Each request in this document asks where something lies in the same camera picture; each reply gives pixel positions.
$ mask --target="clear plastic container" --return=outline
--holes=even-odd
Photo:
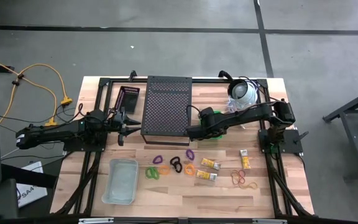
[[[135,200],[139,165],[132,159],[112,159],[102,202],[129,205]]]

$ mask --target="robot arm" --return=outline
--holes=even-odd
[[[85,117],[69,123],[55,126],[34,126],[30,124],[16,133],[16,146],[29,149],[39,144],[61,141],[64,143],[78,141],[87,145],[98,145],[103,142],[106,133],[117,132],[118,145],[124,144],[124,136],[128,136],[140,128],[128,128],[126,125],[137,125],[127,117],[124,110],[116,111],[113,117],[106,119],[101,110],[87,113]]]
[[[285,128],[295,122],[291,104],[285,101],[259,103],[228,114],[214,113],[209,107],[201,111],[200,118],[200,125],[186,129],[191,141],[216,138],[226,134],[231,126],[262,120],[270,123],[269,138],[270,142],[275,143],[283,140]]]

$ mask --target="perforated metal cover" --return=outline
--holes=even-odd
[[[148,77],[142,135],[186,136],[191,83],[187,77]]]

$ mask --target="wooden tabletop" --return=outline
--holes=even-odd
[[[83,112],[92,111],[100,77],[84,77],[78,103],[83,103]],[[284,98],[287,93],[282,78],[268,78],[270,96]],[[111,106],[115,104],[121,85],[140,88],[140,95],[135,114],[129,117],[142,120],[142,110],[146,83],[115,83],[112,90]],[[227,101],[227,84],[193,84],[192,104],[199,109],[211,106],[214,110],[225,111]],[[197,122],[196,112],[192,112],[192,123]],[[260,153],[257,131],[259,123],[246,124],[228,129],[222,139],[209,139],[191,142],[190,147],[162,146],[145,144],[140,131],[124,139],[124,146],[117,144],[117,134],[109,134],[106,150],[102,153],[98,181],[94,195],[92,216],[109,217],[205,217],[205,218],[268,218],[274,217],[272,198],[265,156]],[[212,159],[221,164],[215,182],[197,179],[195,176],[177,174],[173,170],[169,175],[161,175],[159,180],[146,179],[145,169],[153,166],[152,160],[162,155],[163,164],[180,156],[185,161],[185,151],[190,148],[195,152],[193,162],[196,169],[205,169],[200,165],[202,158]],[[231,171],[241,169],[239,150],[247,149],[251,169],[246,170],[246,183],[255,182],[257,189],[240,189],[233,185]],[[283,154],[283,165],[287,185],[298,201],[307,211],[313,213],[308,183],[300,159],[292,154]],[[77,188],[81,174],[84,152],[74,152],[62,164],[58,178],[51,212],[57,211],[69,199]],[[106,188],[109,161],[117,158],[135,159],[139,163],[139,178],[136,198],[131,205],[109,205],[101,201]],[[282,191],[276,184],[280,208],[284,212]],[[85,190],[83,206],[88,198]]]

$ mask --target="concrete floor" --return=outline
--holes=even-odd
[[[358,30],[358,0],[260,0],[260,6],[266,29]],[[0,24],[258,28],[252,0],[0,0]],[[358,36],[267,35],[267,42],[274,77],[285,79],[296,126],[310,132],[303,147],[316,214],[358,221],[358,182],[345,184],[342,179],[358,170],[357,154],[339,120],[325,124],[321,119],[358,95]],[[136,70],[139,75],[207,77],[226,70],[235,76],[266,77],[259,34],[0,30],[0,62],[17,70],[51,64],[74,101],[85,75],[128,75]],[[27,76],[61,98],[60,82],[50,70],[35,68]],[[0,114],[9,102],[13,79],[0,74]],[[43,120],[52,115],[52,108],[48,93],[23,83],[9,116]],[[19,130],[26,124],[6,120],[3,125]],[[16,148],[14,133],[1,128],[0,136],[1,154]],[[12,156],[61,153],[57,144]],[[37,160],[6,163],[24,166]]]

